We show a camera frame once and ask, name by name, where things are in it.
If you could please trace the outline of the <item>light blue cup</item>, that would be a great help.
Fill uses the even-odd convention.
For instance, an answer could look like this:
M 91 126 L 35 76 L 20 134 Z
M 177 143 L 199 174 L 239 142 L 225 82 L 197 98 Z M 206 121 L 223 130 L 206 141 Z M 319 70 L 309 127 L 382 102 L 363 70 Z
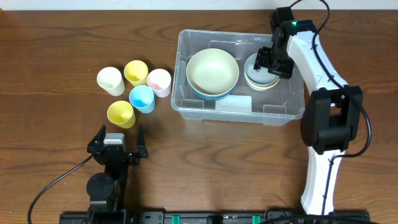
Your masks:
M 148 114 L 154 111 L 155 94 L 147 85 L 134 87 L 129 94 L 129 101 L 141 113 Z

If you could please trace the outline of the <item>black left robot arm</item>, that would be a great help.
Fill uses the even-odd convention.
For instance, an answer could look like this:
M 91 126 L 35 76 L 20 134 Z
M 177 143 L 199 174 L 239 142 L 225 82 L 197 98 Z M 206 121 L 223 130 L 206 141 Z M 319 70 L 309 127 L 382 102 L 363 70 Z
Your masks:
M 129 166 L 137 166 L 148 157 L 142 128 L 137 134 L 136 152 L 127 152 L 123 133 L 106 133 L 102 126 L 88 143 L 87 151 L 104 165 L 104 172 L 93 175 L 86 185 L 90 197 L 87 223 L 138 223 L 134 211 L 124 208 Z

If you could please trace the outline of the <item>small white bowl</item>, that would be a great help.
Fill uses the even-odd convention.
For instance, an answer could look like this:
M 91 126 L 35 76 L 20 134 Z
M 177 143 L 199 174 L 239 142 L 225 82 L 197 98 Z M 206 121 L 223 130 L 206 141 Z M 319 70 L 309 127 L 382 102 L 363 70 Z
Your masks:
M 277 82 L 275 82 L 275 83 L 273 83 L 270 86 L 258 86 L 258 85 L 253 84 L 249 80 L 246 80 L 246 82 L 247 82 L 249 87 L 251 87 L 253 90 L 256 90 L 256 91 L 265 91 L 265 90 L 268 90 L 268 89 L 274 87 L 277 84 Z

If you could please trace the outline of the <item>small yellow bowl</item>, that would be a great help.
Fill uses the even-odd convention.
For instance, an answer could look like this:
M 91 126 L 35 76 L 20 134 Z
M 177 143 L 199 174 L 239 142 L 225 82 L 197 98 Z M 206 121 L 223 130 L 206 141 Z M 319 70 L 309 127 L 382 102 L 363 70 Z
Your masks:
M 274 82 L 271 82 L 270 84 L 261 85 L 261 84 L 258 84 L 258 83 L 254 83 L 247 75 L 245 76 L 245 79 L 246 79 L 247 84 L 252 89 L 254 89 L 256 91 L 264 91 L 266 89 L 272 88 L 273 86 L 275 86 L 279 82 L 279 78 L 278 78 L 277 80 L 275 80 Z

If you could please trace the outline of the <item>cream cup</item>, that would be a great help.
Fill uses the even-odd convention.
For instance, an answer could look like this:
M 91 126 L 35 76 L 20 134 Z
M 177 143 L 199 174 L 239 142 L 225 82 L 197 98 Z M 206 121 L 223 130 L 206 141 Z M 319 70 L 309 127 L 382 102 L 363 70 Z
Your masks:
M 97 74 L 96 81 L 111 96 L 120 96 L 125 91 L 123 77 L 117 68 L 105 67 L 101 69 Z

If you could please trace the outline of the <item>small grey bowl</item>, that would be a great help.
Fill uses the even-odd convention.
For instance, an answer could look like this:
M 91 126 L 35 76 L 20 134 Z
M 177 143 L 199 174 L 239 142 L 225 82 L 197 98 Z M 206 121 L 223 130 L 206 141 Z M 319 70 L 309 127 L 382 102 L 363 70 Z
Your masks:
M 261 67 L 260 70 L 254 69 L 257 53 L 252 54 L 244 64 L 244 72 L 254 83 L 261 85 L 270 84 L 279 78 L 279 76 L 268 72 L 267 68 Z

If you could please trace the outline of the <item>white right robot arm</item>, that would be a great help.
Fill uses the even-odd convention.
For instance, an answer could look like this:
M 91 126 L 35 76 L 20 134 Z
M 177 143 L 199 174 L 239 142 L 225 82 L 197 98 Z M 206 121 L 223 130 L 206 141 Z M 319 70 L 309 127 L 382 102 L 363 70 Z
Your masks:
M 363 93 L 336 72 L 311 20 L 277 19 L 271 27 L 272 47 L 259 49 L 254 69 L 285 79 L 294 68 L 301 73 L 310 94 L 300 123 L 309 154 L 301 204 L 308 215 L 328 215 L 339 165 L 358 131 Z

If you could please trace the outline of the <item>yellow cup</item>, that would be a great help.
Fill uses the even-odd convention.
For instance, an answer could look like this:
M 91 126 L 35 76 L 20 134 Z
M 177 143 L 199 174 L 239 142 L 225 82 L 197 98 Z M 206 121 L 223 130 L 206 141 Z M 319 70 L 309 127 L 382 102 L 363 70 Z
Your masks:
M 124 76 L 133 86 L 147 85 L 148 66 L 141 60 L 133 60 L 124 67 Z
M 128 129 L 136 123 L 132 105 L 127 101 L 116 101 L 107 110 L 107 118 L 113 124 Z

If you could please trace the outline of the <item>large cream bowl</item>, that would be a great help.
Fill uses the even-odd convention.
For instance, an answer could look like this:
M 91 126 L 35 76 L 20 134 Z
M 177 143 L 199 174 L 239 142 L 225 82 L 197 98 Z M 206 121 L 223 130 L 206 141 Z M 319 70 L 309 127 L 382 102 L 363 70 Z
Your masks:
M 197 52 L 186 67 L 186 78 L 194 89 L 209 95 L 219 95 L 237 85 L 239 65 L 234 57 L 221 49 Z

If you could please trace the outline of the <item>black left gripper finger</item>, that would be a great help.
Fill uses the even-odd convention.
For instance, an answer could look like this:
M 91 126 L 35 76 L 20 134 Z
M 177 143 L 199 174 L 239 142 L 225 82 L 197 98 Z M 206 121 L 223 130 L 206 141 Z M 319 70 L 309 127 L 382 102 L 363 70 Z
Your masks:
M 144 140 L 142 126 L 139 126 L 136 147 L 139 153 L 139 157 L 148 157 L 148 151 Z
M 106 136 L 106 126 L 103 124 L 94 138 L 87 145 L 87 152 L 101 152 L 104 146 Z

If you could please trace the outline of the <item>large blue bowl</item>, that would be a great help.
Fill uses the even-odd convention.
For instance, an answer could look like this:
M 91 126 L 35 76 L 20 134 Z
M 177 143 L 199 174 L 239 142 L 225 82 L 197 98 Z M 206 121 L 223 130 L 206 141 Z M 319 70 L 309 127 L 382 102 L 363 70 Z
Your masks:
M 200 92 L 200 91 L 194 89 L 194 87 L 192 87 L 192 86 L 190 86 L 190 88 L 191 88 L 192 91 L 193 91 L 196 95 L 198 95 L 200 98 L 203 98 L 203 99 L 205 99 L 205 100 L 210 100 L 210 101 L 217 101 L 217 100 L 221 100 L 221 99 L 223 99 L 223 98 L 226 98 L 230 93 L 233 92 L 233 90 L 234 90 L 236 87 L 234 86 L 234 87 L 233 87 L 232 89 L 230 89 L 229 91 L 224 92 L 224 93 L 219 94 L 219 95 L 204 94 L 204 93 L 202 93 L 202 92 Z
M 219 96 L 219 97 L 209 97 L 209 96 L 204 96 L 204 95 L 201 95 L 201 94 L 197 94 L 197 96 L 199 96 L 201 99 L 204 99 L 206 101 L 218 101 L 218 100 L 222 100 L 222 99 L 226 98 L 227 96 L 229 96 L 229 94 L 228 95 L 222 95 L 222 96 Z

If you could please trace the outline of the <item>yellow cup front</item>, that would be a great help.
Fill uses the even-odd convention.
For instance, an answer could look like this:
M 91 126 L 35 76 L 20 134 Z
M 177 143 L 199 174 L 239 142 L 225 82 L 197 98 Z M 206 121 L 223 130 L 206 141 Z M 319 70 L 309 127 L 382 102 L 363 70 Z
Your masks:
M 128 129 L 136 123 L 132 105 L 127 101 L 116 101 L 107 110 L 107 118 L 113 124 Z

